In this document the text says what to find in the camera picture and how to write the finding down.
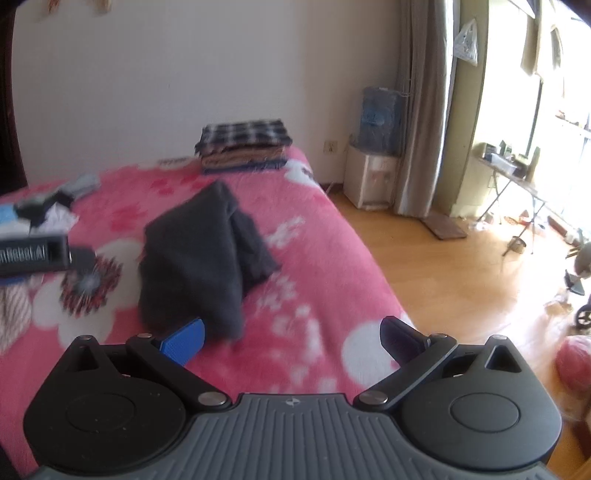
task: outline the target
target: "stack of folded fabric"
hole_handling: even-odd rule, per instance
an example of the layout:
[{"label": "stack of folded fabric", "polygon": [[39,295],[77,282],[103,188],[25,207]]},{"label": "stack of folded fabric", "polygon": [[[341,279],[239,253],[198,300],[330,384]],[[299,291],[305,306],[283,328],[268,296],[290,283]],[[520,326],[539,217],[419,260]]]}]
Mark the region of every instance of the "stack of folded fabric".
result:
[{"label": "stack of folded fabric", "polygon": [[281,168],[285,149],[293,143],[281,120],[210,124],[203,129],[195,154],[204,173]]}]

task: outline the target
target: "plaid blanket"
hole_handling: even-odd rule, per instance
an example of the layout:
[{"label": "plaid blanket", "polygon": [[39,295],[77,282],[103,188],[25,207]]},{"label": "plaid blanket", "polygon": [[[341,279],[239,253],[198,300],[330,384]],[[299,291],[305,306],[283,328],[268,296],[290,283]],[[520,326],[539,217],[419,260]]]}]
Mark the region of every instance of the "plaid blanket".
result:
[{"label": "plaid blanket", "polygon": [[195,145],[202,157],[248,147],[289,147],[293,140],[281,120],[255,120],[239,124],[210,124]]}]

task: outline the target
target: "blue gripper pad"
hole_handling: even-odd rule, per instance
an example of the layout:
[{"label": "blue gripper pad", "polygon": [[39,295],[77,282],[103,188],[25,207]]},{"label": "blue gripper pad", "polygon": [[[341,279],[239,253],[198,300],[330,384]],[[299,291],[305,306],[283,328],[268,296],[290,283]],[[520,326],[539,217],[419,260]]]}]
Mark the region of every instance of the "blue gripper pad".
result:
[{"label": "blue gripper pad", "polygon": [[205,325],[202,319],[195,319],[174,332],[160,343],[160,351],[179,365],[185,366],[205,342]]}]

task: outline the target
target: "small rug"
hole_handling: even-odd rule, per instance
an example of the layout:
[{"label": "small rug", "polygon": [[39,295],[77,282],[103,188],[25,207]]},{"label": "small rug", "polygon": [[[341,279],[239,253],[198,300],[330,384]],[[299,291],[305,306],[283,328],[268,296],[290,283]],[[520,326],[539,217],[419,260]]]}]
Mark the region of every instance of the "small rug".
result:
[{"label": "small rug", "polygon": [[441,213],[431,212],[421,220],[433,235],[439,240],[451,240],[455,238],[466,238],[467,233],[456,225],[451,218]]}]

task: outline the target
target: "wheel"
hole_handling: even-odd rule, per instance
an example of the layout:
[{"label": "wheel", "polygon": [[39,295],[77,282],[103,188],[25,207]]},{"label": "wheel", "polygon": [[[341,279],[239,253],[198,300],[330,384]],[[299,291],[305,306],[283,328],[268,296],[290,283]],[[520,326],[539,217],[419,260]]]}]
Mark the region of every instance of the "wheel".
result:
[{"label": "wheel", "polygon": [[574,316],[577,328],[586,329],[591,326],[591,304],[582,306]]}]

